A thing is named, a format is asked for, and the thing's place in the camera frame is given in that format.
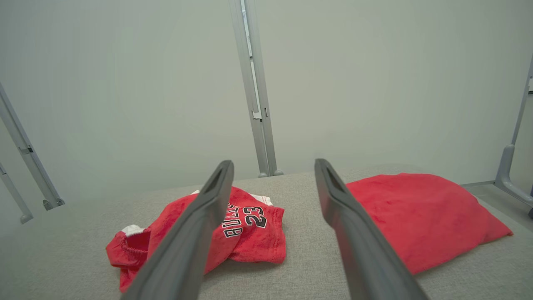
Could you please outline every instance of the folded red towel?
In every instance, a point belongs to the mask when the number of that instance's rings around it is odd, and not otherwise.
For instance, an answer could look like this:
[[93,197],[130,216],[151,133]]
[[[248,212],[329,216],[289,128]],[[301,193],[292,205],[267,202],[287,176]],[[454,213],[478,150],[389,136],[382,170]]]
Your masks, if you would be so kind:
[[467,190],[439,176],[378,175],[346,186],[413,274],[513,234]]
[[[128,289],[139,269],[196,196],[188,195],[170,203],[146,229],[136,225],[124,228],[107,245],[109,262],[120,268],[121,292]],[[285,235],[281,228],[284,212],[283,208],[266,205],[232,187],[226,218],[211,238],[204,273],[228,258],[238,262],[282,263],[285,260]]]

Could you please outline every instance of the gray fabric surface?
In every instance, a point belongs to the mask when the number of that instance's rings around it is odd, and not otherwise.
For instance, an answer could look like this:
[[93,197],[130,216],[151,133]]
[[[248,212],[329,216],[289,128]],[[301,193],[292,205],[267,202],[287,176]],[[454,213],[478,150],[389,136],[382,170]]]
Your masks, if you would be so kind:
[[[338,170],[345,182],[407,165]],[[320,213],[313,173],[240,180],[285,209],[281,265],[226,261],[204,277],[200,299],[348,299],[334,231]],[[124,199],[69,203],[0,240],[0,299],[119,299],[118,269],[105,246],[127,225],[148,226],[169,202],[200,186]],[[431,299],[531,299],[533,233],[486,206],[515,233],[479,246],[416,278]]]

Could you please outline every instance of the bulls jersey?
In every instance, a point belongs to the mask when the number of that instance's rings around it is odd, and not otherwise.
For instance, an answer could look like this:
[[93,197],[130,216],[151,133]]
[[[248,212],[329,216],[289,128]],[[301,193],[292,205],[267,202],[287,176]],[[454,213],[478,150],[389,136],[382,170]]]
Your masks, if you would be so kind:
[[[120,268],[121,292],[126,291],[139,269],[195,198],[196,195],[191,194],[170,203],[148,228],[130,225],[107,245],[109,262]],[[228,258],[238,262],[276,264],[285,260],[285,235],[281,229],[284,210],[272,206],[267,199],[231,188],[226,218],[213,232],[204,273]]]

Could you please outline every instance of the red cloth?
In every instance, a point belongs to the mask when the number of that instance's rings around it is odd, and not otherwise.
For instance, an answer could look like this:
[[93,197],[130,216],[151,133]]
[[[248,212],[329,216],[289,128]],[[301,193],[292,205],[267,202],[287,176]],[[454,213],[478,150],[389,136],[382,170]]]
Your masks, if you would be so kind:
[[513,233],[461,186],[427,174],[346,185],[412,274]]
[[[148,228],[130,236],[120,231],[107,245],[109,262],[120,268],[121,292],[128,289],[144,262],[196,196],[188,195],[170,203]],[[282,263],[285,260],[285,235],[281,229],[284,212],[283,208],[268,206],[232,187],[226,218],[211,238],[204,273],[228,258],[238,262]]]

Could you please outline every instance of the white wall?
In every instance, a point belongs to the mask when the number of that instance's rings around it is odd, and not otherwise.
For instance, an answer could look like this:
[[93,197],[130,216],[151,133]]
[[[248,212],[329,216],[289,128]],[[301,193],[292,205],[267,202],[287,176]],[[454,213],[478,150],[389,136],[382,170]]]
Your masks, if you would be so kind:
[[226,1],[0,4],[0,81],[65,201],[259,174]]
[[532,1],[256,1],[278,168],[381,163],[494,180],[533,53]]

